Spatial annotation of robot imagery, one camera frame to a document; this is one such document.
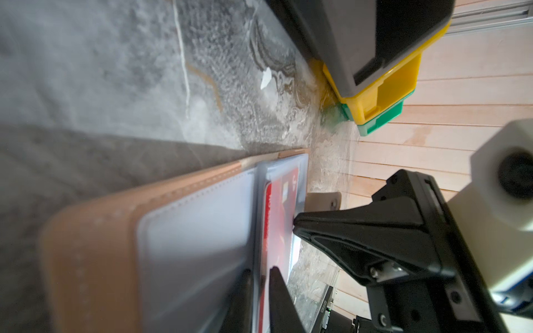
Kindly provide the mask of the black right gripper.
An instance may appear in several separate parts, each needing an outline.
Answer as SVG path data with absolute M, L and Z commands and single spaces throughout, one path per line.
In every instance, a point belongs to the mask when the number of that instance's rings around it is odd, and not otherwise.
M 505 331 L 430 176 L 400 170 L 371 204 L 300 213 L 294 233 L 367 287 L 382 331 Z

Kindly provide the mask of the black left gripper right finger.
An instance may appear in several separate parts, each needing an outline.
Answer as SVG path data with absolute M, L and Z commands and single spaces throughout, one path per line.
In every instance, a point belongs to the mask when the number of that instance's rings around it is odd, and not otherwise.
M 269 271 L 269 320 L 272 333 L 305 333 L 283 276 L 277 266 Z

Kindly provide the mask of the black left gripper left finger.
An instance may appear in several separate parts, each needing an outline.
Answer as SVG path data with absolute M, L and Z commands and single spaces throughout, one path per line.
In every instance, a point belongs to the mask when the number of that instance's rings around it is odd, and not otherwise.
M 237 281 L 220 333 L 250 333 L 253 322 L 253 273 L 245 269 Z

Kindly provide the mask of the tan leather card holder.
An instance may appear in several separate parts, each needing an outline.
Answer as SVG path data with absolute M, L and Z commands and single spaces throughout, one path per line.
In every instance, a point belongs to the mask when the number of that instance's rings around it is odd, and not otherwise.
M 253 156 L 58 212 L 39 242 L 54 330 L 219 332 L 250 269 L 259 332 L 267 181 L 299 168 L 294 217 L 341 205 L 338 191 L 308 191 L 308 160 Z

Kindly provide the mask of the red credit card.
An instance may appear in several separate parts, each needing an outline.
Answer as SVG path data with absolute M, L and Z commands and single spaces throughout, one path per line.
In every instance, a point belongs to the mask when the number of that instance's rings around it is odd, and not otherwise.
M 288 169 L 266 182 L 262 213 L 262 279 L 264 284 L 259 308 L 259 332 L 270 330 L 269 271 L 279 268 L 288 280 L 291 260 L 293 218 L 296 210 L 299 168 Z

